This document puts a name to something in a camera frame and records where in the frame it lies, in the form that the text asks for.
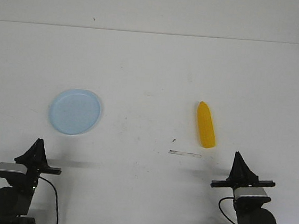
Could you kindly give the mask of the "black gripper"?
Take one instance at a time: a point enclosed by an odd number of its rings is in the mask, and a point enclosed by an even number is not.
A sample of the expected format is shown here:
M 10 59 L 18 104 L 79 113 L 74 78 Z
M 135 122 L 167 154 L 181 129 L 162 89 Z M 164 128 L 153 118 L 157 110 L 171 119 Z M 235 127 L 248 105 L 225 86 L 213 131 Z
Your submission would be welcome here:
M 232 192 L 239 187 L 262 187 L 264 189 L 275 187 L 275 185 L 272 180 L 259 181 L 259 177 L 249 169 L 239 151 L 235 153 L 232 169 L 227 180 L 213 180 L 210 184 L 212 188 L 231 188 Z M 252 200 L 237 201 L 235 198 L 234 201 L 237 207 L 251 209 L 261 208 L 265 204 Z
M 28 166 L 27 174 L 25 176 L 17 176 L 6 179 L 11 186 L 17 188 L 23 193 L 34 193 L 38 185 L 39 177 L 42 173 L 60 175 L 62 171 L 60 168 L 52 168 L 48 165 L 45 153 L 45 143 L 41 138 L 37 139 L 32 147 L 30 147 L 21 156 L 16 157 L 14 161 L 30 164 L 40 162 L 40 167 L 36 167 L 34 165 Z

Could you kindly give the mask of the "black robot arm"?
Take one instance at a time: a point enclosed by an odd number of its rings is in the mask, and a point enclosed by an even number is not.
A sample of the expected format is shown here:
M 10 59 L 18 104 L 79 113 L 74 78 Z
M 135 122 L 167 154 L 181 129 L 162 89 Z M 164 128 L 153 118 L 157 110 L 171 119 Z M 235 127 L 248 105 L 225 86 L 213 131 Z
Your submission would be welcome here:
M 42 174 L 60 175 L 61 169 L 50 167 L 45 153 L 44 140 L 37 139 L 31 148 L 14 159 L 13 163 L 0 163 L 0 178 L 9 184 L 0 188 L 0 224 L 36 224 L 28 217 L 31 200 L 41 179 L 51 185 L 55 194 L 56 224 L 59 224 L 58 193 Z
M 265 203 L 269 203 L 271 198 L 265 192 L 265 188 L 275 187 L 272 180 L 260 180 L 245 163 L 240 152 L 234 156 L 230 174 L 226 180 L 213 180 L 212 188 L 231 188 L 233 196 L 221 198 L 218 208 L 224 200 L 232 200 L 236 212 L 236 222 L 230 220 L 232 224 L 276 224 L 275 216 L 263 208 Z

